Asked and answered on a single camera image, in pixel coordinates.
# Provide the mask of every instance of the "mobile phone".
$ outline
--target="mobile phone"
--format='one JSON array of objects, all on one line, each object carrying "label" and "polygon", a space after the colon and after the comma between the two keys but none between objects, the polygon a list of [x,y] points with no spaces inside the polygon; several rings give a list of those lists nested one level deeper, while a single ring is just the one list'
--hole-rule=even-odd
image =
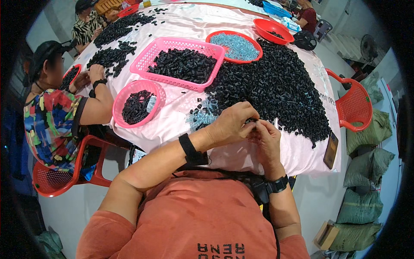
[{"label": "mobile phone", "polygon": [[332,169],[334,166],[336,150],[338,149],[338,138],[333,132],[329,135],[328,146],[326,147],[325,155],[323,156],[323,162],[325,165]]}]

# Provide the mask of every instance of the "black bag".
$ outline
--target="black bag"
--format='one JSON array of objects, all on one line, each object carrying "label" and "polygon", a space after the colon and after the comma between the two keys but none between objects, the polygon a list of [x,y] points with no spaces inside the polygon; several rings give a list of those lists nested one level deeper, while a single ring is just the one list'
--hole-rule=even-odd
[{"label": "black bag", "polygon": [[316,47],[315,36],[310,31],[299,31],[293,35],[295,41],[292,44],[295,44],[299,48],[305,49],[307,51],[314,50]]}]

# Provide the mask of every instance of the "pink tablecloth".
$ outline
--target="pink tablecloth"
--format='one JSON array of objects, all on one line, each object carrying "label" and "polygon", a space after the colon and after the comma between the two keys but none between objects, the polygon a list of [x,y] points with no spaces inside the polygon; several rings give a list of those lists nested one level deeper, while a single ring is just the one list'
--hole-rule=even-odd
[{"label": "pink tablecloth", "polygon": [[[206,36],[218,30],[233,30],[244,33],[253,39],[259,37],[253,24],[253,19],[259,18],[247,15],[240,10],[229,10],[225,8],[195,5],[195,4],[168,4],[157,6],[168,8],[165,15],[156,15],[158,26],[146,24],[140,26],[138,31],[133,30],[129,35],[119,40],[137,41],[135,55],[129,54],[129,62],[123,68],[117,78],[108,78],[108,86],[115,98],[123,87],[133,80],[140,79],[139,75],[129,72],[129,66],[134,58],[157,37],[178,37],[192,40],[204,41]],[[153,7],[140,9],[145,14]],[[118,41],[105,45],[103,48],[117,47]],[[320,92],[323,106],[329,124],[336,136],[340,136],[338,115],[335,107],[334,94],[325,69],[320,59],[309,51],[304,51],[289,44],[289,48],[298,53],[299,58],[305,63],[315,88]],[[78,57],[74,64],[82,64],[82,70],[86,70],[86,64],[92,58],[97,48],[90,44]],[[205,93],[197,93],[183,88],[157,83],[161,87],[161,103],[154,118],[144,126],[134,129],[119,127],[112,119],[109,126],[120,137],[138,145],[146,152],[151,152],[157,147],[169,141],[176,140],[178,136],[189,133],[190,126],[185,123],[185,115],[190,109],[197,106],[197,98],[205,98]],[[80,94],[88,96],[91,86],[82,90]],[[291,133],[282,132],[281,138],[281,161],[289,176],[296,174],[322,174],[337,172],[341,168],[341,149],[338,148],[334,167],[329,170],[323,163],[323,155],[327,146],[327,140],[316,143],[312,149],[312,143],[302,135],[296,136]],[[234,171],[253,171],[262,173],[262,167],[256,159],[255,146],[248,142],[214,148],[209,151],[212,160],[209,167],[222,168]]]}]

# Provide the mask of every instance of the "cardboard box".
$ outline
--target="cardboard box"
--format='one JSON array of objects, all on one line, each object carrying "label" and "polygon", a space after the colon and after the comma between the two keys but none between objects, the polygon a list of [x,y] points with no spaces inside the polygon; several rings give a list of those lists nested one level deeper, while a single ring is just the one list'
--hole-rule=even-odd
[{"label": "cardboard box", "polygon": [[325,221],[319,232],[316,234],[313,243],[320,250],[328,250],[334,242],[338,232],[339,228],[336,228],[332,224]]}]

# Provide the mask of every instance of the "black cap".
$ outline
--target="black cap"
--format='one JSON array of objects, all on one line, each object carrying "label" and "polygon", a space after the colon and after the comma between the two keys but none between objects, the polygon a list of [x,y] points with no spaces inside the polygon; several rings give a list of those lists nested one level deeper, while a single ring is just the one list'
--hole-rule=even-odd
[{"label": "black cap", "polygon": [[75,13],[78,15],[92,6],[94,5],[91,0],[78,0],[75,4]]},{"label": "black cap", "polygon": [[56,53],[63,54],[66,51],[70,51],[72,47],[62,46],[57,41],[45,41],[37,47],[36,51],[33,54],[31,59],[30,69],[29,69],[29,80],[30,82],[34,81],[34,78],[39,72],[43,69],[43,63],[45,60],[50,59]]}]

